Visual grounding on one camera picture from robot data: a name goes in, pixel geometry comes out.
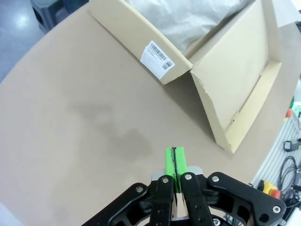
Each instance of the gray floor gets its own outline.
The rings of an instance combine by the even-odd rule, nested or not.
[[[29,0],[0,0],[0,82],[43,36]]]

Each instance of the plastic wrapping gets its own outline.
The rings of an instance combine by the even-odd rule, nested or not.
[[[248,0],[125,0],[161,31],[181,52],[205,37]]]

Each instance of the plastic stool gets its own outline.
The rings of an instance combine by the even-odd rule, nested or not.
[[[56,14],[64,9],[62,0],[31,0],[31,4],[42,30],[48,32],[60,22]]]

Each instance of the table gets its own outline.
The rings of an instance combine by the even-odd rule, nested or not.
[[[237,152],[216,145],[190,75],[163,86],[90,15],[47,34],[0,85],[0,202],[28,226],[81,225],[184,146],[188,165],[245,183],[281,126],[301,68],[300,34]]]

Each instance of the barcode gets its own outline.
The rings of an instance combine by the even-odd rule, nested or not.
[[[166,60],[166,56],[153,43],[150,44],[150,47],[155,51],[158,57],[160,57],[162,60]]]
[[[166,64],[163,65],[163,69],[166,70],[166,69],[169,68],[171,65],[173,65],[173,63],[171,63],[170,61],[168,61]]]

